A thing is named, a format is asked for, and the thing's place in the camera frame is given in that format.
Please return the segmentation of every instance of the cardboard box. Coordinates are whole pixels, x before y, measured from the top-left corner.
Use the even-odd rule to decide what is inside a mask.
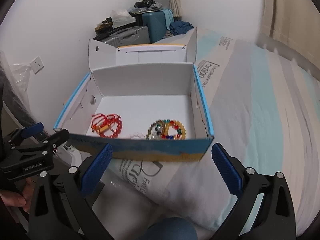
[[[196,31],[194,33],[186,45],[115,48],[90,40],[90,72],[65,104],[54,129],[67,129],[69,142],[90,154],[100,152],[109,143],[114,158],[199,161],[214,135],[193,65]],[[123,128],[118,138],[100,138],[92,132],[91,119],[96,113],[121,116]],[[150,124],[158,119],[180,121],[186,129],[186,139],[129,139],[131,133],[146,135]]]

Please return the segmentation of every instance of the red bracelet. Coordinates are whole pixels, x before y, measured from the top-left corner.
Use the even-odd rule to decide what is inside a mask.
[[[96,131],[100,137],[105,138],[117,138],[119,136],[119,133],[121,133],[122,129],[122,121],[120,120],[120,116],[118,114],[94,114],[92,115],[93,120],[91,122],[91,128],[92,132]],[[113,130],[112,127],[117,123],[116,130]],[[113,132],[110,136],[105,136],[105,132],[107,130],[111,130]]]

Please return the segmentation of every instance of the light blue towel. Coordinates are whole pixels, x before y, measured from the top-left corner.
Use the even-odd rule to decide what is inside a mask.
[[[167,30],[170,30],[170,23],[173,22],[173,12],[171,9],[163,9],[165,16],[165,24],[167,25]]]

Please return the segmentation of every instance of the gray suitcase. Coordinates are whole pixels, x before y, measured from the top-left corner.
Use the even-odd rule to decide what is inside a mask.
[[[150,44],[148,27],[132,27],[120,30],[113,33],[109,37],[101,40],[106,44],[114,47],[136,45],[136,44]]]

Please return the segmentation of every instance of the dark blue clothing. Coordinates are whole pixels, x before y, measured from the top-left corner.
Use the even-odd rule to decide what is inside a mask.
[[[178,34],[185,34],[187,31],[190,31],[194,27],[191,25],[191,23],[183,22],[183,21],[176,21],[173,23],[170,23],[170,32],[175,36]]]
[[[148,228],[136,240],[198,240],[193,225],[183,218],[166,218]]]

